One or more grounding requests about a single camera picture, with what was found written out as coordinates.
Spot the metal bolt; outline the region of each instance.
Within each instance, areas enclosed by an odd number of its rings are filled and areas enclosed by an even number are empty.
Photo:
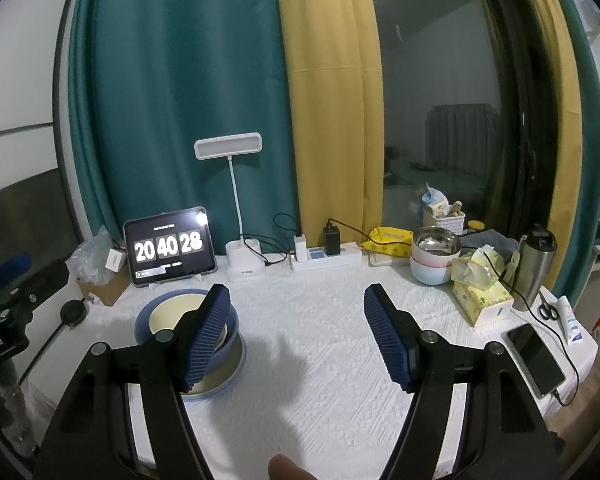
[[[104,343],[96,343],[91,347],[91,353],[93,355],[102,355],[107,351],[107,345]]]
[[[489,351],[492,354],[496,354],[496,355],[502,355],[502,354],[504,354],[504,346],[502,346],[502,344],[498,343],[497,341],[491,341],[487,345],[487,348],[489,349]]]
[[[437,343],[440,339],[440,336],[433,330],[425,330],[420,336],[425,343]]]
[[[160,330],[160,332],[155,335],[155,340],[160,343],[166,343],[167,341],[171,341],[171,339],[173,339],[173,332],[168,328]]]

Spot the digital clock display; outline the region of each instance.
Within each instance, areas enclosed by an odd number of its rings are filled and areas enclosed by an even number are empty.
[[[125,241],[135,285],[177,280],[216,268],[203,207],[127,222]]]

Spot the white basket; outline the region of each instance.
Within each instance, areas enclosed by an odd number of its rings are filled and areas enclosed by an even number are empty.
[[[422,226],[426,227],[434,225],[435,227],[443,227],[449,229],[452,233],[461,235],[464,230],[464,213],[458,216],[445,216],[444,218],[433,218],[429,212],[422,212]]]

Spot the window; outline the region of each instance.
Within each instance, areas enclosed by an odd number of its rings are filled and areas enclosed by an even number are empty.
[[[418,228],[427,184],[462,202],[467,220],[504,234],[546,222],[555,98],[530,0],[374,5],[384,78],[382,223]],[[553,159],[542,160],[542,177],[539,153]]]

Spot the cardboard box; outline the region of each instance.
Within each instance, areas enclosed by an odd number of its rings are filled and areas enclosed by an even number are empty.
[[[116,300],[131,284],[131,275],[129,275],[129,266],[125,265],[120,272],[114,274],[107,285],[97,286],[91,283],[85,283],[82,280],[77,280],[77,282],[87,300],[91,299],[90,294],[94,294],[99,297],[105,305],[113,306]]]
[[[454,282],[453,292],[473,326],[500,321],[513,306],[513,298],[500,282],[487,290]]]

